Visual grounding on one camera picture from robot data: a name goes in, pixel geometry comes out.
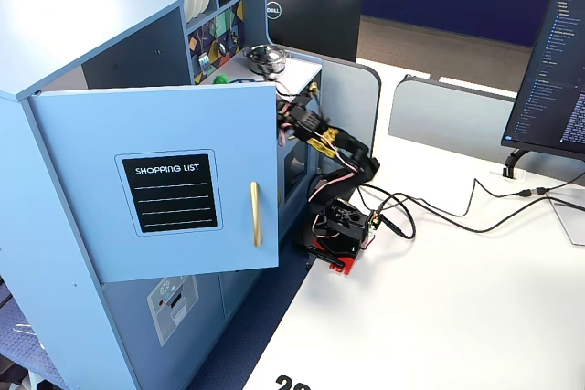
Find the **cabinet door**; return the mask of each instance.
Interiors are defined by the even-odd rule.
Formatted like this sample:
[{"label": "cabinet door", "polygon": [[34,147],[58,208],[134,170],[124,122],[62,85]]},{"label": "cabinet door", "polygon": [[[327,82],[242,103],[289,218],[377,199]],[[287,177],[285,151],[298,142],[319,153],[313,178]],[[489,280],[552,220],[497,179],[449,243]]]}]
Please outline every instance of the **cabinet door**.
[{"label": "cabinet door", "polygon": [[246,84],[29,99],[101,282],[278,265],[275,96]]}]

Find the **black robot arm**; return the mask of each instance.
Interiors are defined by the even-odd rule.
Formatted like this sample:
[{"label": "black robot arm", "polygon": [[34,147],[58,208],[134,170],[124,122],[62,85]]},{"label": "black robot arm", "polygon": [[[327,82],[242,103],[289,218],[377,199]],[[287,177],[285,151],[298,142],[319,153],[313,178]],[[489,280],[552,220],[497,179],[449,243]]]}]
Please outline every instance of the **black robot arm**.
[{"label": "black robot arm", "polygon": [[278,101],[278,129],[292,131],[319,153],[335,160],[342,168],[322,175],[308,202],[315,214],[314,246],[310,254],[331,264],[332,269],[349,274],[372,224],[370,215],[362,214],[341,197],[374,178],[379,162],[369,156],[369,149],[354,136],[334,127],[303,105]]}]

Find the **monitor screen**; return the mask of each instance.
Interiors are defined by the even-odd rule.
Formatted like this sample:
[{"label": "monitor screen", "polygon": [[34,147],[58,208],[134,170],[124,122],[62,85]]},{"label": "monitor screen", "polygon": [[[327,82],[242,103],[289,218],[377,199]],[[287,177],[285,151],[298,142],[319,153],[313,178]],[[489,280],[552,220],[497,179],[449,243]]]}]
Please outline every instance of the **monitor screen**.
[{"label": "monitor screen", "polygon": [[585,0],[550,0],[502,144],[585,160]]},{"label": "monitor screen", "polygon": [[267,0],[273,43],[356,61],[362,0]]}]

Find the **blue carpet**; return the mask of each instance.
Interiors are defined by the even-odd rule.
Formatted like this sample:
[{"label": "blue carpet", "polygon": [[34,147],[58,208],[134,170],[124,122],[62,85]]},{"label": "blue carpet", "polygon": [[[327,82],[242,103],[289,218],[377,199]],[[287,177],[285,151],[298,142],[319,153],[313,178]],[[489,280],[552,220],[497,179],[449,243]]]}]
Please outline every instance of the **blue carpet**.
[{"label": "blue carpet", "polygon": [[307,274],[307,254],[291,243],[280,265],[266,269],[244,299],[190,390],[241,390]]}]

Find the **cable connector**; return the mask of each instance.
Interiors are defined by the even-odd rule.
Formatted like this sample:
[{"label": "cable connector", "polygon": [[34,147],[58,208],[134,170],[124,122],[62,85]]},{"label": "cable connector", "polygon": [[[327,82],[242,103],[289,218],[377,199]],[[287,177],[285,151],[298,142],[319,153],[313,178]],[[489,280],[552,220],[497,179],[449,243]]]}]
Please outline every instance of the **cable connector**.
[{"label": "cable connector", "polygon": [[530,196],[545,195],[550,191],[546,187],[537,187],[536,189],[525,189],[524,191],[518,192],[516,195],[529,198]]},{"label": "cable connector", "polygon": [[405,239],[412,239],[413,237],[409,237],[407,236],[400,227],[398,227],[396,224],[394,224],[392,221],[390,221],[389,219],[387,219],[385,216],[380,215],[379,219],[382,220],[382,222],[386,225],[387,228],[389,228],[390,230],[392,230],[394,233],[396,233],[399,237],[404,237]]}]

